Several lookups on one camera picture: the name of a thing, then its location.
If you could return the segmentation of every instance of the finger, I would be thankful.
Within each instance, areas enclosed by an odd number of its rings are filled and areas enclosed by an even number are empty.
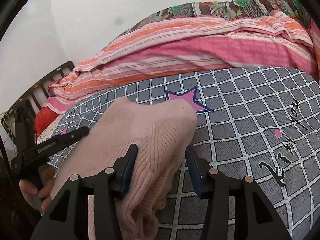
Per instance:
[[[42,202],[42,204],[41,204],[41,209],[43,210],[43,211],[46,211],[46,209],[50,206],[50,204],[51,204],[51,197],[49,196],[49,197],[47,197],[43,202]]]
[[[19,187],[22,193],[35,195],[38,193],[38,189],[30,181],[22,179],[19,181]]]
[[[39,198],[47,197],[50,195],[50,192],[54,185],[54,181],[55,181],[54,178],[48,180],[47,184],[39,191],[38,193]]]
[[[53,166],[50,166],[42,172],[41,178],[51,179],[55,174],[56,174],[56,169]]]

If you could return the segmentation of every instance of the mattress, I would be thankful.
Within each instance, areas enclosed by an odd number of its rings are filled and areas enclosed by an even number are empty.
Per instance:
[[[270,66],[232,68],[128,84],[76,103],[52,135],[92,128],[121,96],[149,105],[188,93],[203,106],[196,111],[192,140],[199,156],[227,176],[252,176],[292,239],[303,239],[320,215],[320,88],[304,72]],[[74,146],[52,156],[50,164],[59,168]],[[235,227],[234,199],[229,201],[228,240]],[[207,200],[193,192],[183,162],[166,207],[156,214],[160,222],[156,239],[200,239],[206,208]]]

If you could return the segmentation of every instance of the pink star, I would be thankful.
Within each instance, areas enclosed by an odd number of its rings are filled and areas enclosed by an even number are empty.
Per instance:
[[[187,101],[197,114],[212,111],[212,109],[196,101],[197,86],[191,88],[183,94],[176,94],[168,90],[165,90],[164,92],[168,100],[182,98],[183,100]]]

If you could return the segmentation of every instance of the pink striped blanket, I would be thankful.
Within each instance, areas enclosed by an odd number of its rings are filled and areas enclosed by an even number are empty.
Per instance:
[[[165,19],[144,25],[49,85],[44,106],[63,114],[99,90],[177,73],[261,65],[294,67],[318,79],[313,41],[280,11],[260,18]]]

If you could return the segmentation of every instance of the screw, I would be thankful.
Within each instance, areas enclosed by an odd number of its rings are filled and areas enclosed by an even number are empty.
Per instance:
[[[209,169],[209,173],[210,173],[210,174],[217,175],[218,172],[219,172],[219,171],[218,171],[217,169],[215,169],[215,168]]]
[[[104,172],[106,173],[106,174],[111,174],[111,173],[113,173],[115,170],[114,170],[114,168],[112,168],[112,167],[109,167],[109,168],[106,168],[105,170],[104,170]]]
[[[73,175],[70,176],[70,180],[71,180],[71,181],[75,181],[75,180],[77,180],[78,178],[79,178],[78,174],[73,174]]]
[[[245,180],[246,182],[248,182],[248,183],[253,182],[253,178],[250,177],[250,176],[245,176],[245,177],[244,177],[244,180]]]

